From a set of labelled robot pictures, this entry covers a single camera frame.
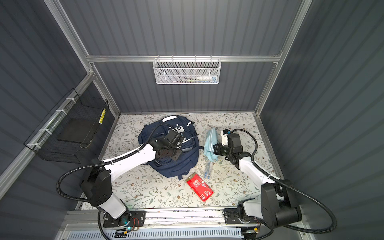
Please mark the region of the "light teal pencil pouch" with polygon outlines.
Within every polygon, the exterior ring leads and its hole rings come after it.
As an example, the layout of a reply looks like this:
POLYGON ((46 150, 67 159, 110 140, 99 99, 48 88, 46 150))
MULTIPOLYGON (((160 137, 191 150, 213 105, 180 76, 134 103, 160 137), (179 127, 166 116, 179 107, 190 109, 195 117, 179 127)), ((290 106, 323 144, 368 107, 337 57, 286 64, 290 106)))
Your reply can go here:
POLYGON ((204 145, 204 155, 210 162, 216 162, 218 155, 214 153, 214 145, 218 143, 217 131, 215 128, 210 129, 206 134, 206 140, 204 145))

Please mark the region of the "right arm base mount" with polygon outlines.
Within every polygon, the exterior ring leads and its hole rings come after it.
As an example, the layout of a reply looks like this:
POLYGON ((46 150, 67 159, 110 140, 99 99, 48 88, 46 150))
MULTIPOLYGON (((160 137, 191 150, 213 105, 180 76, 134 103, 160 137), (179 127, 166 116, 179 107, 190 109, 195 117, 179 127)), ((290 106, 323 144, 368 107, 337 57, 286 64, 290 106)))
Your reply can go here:
POLYGON ((222 211, 222 214, 227 225, 236 225, 236 224, 252 224, 260 225, 261 222, 255 217, 249 217, 243 213, 242 210, 238 208, 225 208, 222 211))

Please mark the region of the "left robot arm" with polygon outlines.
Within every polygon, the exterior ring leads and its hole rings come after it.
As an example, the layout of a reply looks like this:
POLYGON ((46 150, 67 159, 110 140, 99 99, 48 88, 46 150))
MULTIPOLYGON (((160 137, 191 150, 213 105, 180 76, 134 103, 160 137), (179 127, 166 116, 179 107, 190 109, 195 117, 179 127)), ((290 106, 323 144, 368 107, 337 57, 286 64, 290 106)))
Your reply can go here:
POLYGON ((136 149, 118 157, 72 169, 56 183, 58 194, 68 200, 90 203, 99 211, 109 214, 114 220, 120 221, 121 226, 127 225, 132 215, 124 202, 112 190, 112 182, 133 168, 163 157, 177 160, 184 140, 184 129, 180 126, 161 123, 150 133, 148 139, 136 149), (86 170, 86 178, 81 183, 86 198, 70 196, 61 189, 62 181, 69 175, 86 170))

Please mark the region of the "red paper box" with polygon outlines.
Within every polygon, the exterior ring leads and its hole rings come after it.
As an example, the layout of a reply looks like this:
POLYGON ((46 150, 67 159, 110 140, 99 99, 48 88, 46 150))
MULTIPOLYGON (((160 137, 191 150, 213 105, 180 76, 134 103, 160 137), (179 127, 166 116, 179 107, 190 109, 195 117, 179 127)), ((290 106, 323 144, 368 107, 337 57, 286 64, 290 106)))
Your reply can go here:
POLYGON ((211 187, 197 173, 187 177, 186 183, 203 202, 206 202, 214 193, 211 187))

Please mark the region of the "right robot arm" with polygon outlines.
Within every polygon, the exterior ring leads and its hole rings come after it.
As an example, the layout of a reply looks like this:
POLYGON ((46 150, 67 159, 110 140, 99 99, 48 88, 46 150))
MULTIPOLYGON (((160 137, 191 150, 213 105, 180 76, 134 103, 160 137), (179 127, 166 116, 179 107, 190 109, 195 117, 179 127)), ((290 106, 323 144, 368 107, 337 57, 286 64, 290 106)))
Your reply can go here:
POLYGON ((335 214, 323 203, 309 194, 295 188, 287 179, 280 179, 261 167, 255 160, 255 152, 245 152, 239 135, 241 129, 221 132, 222 141, 213 145, 215 155, 223 156, 242 173, 246 174, 260 188, 259 201, 249 199, 239 203, 238 216, 254 218, 271 231, 284 227, 293 231, 308 234, 327 234, 337 228, 335 214), (331 224, 322 229, 306 229, 296 227, 303 215, 297 195, 301 195, 324 210, 331 219, 331 224))

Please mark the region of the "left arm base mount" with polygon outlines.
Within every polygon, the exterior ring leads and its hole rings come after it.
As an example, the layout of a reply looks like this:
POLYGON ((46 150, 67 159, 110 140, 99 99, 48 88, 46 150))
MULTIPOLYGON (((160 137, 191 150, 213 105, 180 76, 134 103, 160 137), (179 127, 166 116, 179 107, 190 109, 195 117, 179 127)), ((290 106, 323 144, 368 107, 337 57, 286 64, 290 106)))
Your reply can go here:
POLYGON ((109 214, 103 217, 104 228, 139 228, 144 225, 146 219, 146 211, 126 211, 117 219, 112 218, 109 214))

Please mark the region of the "navy blue student backpack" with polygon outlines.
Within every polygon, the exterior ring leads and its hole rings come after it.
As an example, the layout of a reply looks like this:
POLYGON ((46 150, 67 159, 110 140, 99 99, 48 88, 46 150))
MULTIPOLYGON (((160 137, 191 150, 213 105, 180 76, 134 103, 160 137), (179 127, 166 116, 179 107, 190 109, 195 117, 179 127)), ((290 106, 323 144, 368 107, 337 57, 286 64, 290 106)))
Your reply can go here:
POLYGON ((199 159, 200 143, 194 122, 183 116, 173 115, 145 125, 138 142, 153 147, 155 158, 147 164, 166 178, 182 180, 199 159))

